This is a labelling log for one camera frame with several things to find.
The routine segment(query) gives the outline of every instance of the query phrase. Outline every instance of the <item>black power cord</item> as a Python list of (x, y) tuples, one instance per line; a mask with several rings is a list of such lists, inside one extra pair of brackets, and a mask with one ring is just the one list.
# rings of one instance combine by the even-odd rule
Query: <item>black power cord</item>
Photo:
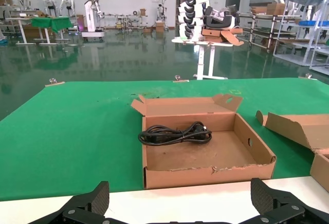
[(186, 130), (173, 130), (163, 125), (154, 125), (138, 135), (138, 140), (150, 146), (170, 145), (181, 142), (206, 144), (211, 140), (211, 131), (199, 121)]

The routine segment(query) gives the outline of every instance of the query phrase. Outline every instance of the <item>white standing table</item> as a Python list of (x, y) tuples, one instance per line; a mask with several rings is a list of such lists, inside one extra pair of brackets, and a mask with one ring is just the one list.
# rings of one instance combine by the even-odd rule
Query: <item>white standing table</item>
[(22, 38), (23, 38), (23, 43), (16, 43), (16, 45), (35, 45), (35, 43), (28, 43), (26, 41), (26, 37), (25, 37), (25, 33), (24, 33), (24, 29), (23, 29), (23, 25), (22, 25), (22, 21), (27, 21), (30, 20), (29, 18), (23, 18), (23, 17), (9, 17), (6, 18), (6, 20), (12, 20), (12, 21), (18, 21), (19, 26), (20, 26), (20, 30), (21, 30), (21, 34), (22, 34)]
[[(233, 44), (230, 43), (213, 43), (213, 42), (194, 42), (192, 40), (182, 40), (180, 38), (175, 38), (171, 40), (173, 43), (182, 43), (182, 44), (192, 44), (192, 45), (200, 45), (199, 49), (199, 61), (197, 65), (197, 74), (196, 79), (202, 80), (205, 79), (227, 79), (224, 77), (215, 77), (213, 76), (214, 70), (214, 58), (215, 58), (215, 47), (222, 46), (222, 47), (232, 47)], [(205, 46), (211, 47), (210, 48), (210, 60), (209, 60), (209, 71), (208, 75), (204, 75), (204, 56), (205, 56)]]
[[(27, 20), (31, 20), (30, 18), (24, 18), (24, 17), (11, 17), (11, 18), (6, 18), (6, 20), (17, 20), (18, 23), (19, 23), (19, 26), (20, 26), (20, 29), (21, 29), (21, 34), (22, 34), (22, 37), (23, 37), (23, 43), (16, 43), (16, 45), (35, 45), (35, 43), (28, 43), (26, 41), (26, 37), (25, 37), (25, 33), (24, 33), (24, 28), (22, 26), (22, 21), (27, 21)], [(33, 39), (34, 41), (47, 41), (47, 43), (40, 43), (39, 45), (42, 45), (42, 46), (56, 46), (58, 45), (58, 43), (51, 43), (50, 42), (50, 39), (49, 39), (49, 34), (48, 34), (48, 29), (47, 28), (44, 28), (45, 30), (45, 34), (46, 34), (46, 38), (44, 39), (43, 36), (42, 36), (42, 31), (41, 31), (41, 28), (39, 27), (39, 34), (40, 34), (40, 38), (36, 38), (36, 39)], [(60, 30), (60, 35), (61, 35), (61, 38), (59, 39), (56, 39), (57, 41), (69, 41), (70, 39), (65, 39), (63, 37), (63, 30)]]
[[(292, 192), (311, 207), (329, 212), (329, 193), (312, 177), (264, 182), (271, 188)], [(30, 223), (59, 210), (69, 199), (53, 197), (0, 202), (0, 220), (10, 224)], [(235, 224), (257, 215), (250, 200), (250, 182), (110, 193), (109, 209), (105, 213), (107, 218), (129, 224), (169, 221)]]

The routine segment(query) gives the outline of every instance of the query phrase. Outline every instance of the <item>green tabletop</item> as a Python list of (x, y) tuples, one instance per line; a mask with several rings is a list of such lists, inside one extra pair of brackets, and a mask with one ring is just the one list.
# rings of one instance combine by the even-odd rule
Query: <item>green tabletop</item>
[(61, 29), (71, 28), (73, 25), (69, 17), (34, 17), (31, 19), (32, 26), (40, 28), (52, 28), (53, 32), (58, 33)]
[(255, 114), (329, 113), (320, 81), (72, 82), (44, 88), (0, 122), (0, 200), (80, 194), (101, 180), (111, 192), (142, 190), (142, 118), (132, 100), (217, 93), (244, 98), (238, 113), (276, 154), (274, 178), (309, 175), (313, 153), (261, 127)]

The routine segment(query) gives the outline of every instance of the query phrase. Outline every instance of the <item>small cardboard box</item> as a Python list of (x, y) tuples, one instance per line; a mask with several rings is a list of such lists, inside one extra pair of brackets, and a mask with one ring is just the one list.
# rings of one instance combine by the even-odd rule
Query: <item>small cardboard box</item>
[(305, 146), (315, 153), (311, 176), (329, 191), (329, 114), (263, 115), (256, 117), (266, 128)]
[(142, 146), (144, 187), (170, 188), (270, 179), (276, 157), (248, 123), (236, 113), (242, 97), (146, 99), (132, 107), (140, 112), (142, 130), (153, 125), (186, 129), (195, 121), (212, 131), (207, 144), (183, 142)]
[(285, 4), (271, 3), (267, 5), (267, 15), (283, 15)]
[(140, 9), (140, 15), (146, 16), (146, 9), (144, 9), (144, 8)]

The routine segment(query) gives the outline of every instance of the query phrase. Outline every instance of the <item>stacked white objects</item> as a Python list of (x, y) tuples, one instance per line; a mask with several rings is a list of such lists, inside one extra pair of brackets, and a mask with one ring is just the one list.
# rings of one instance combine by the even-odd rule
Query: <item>stacked white objects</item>
[(202, 29), (205, 26), (205, 9), (209, 6), (210, 0), (190, 0), (179, 6), (179, 36), (181, 38), (199, 41)]

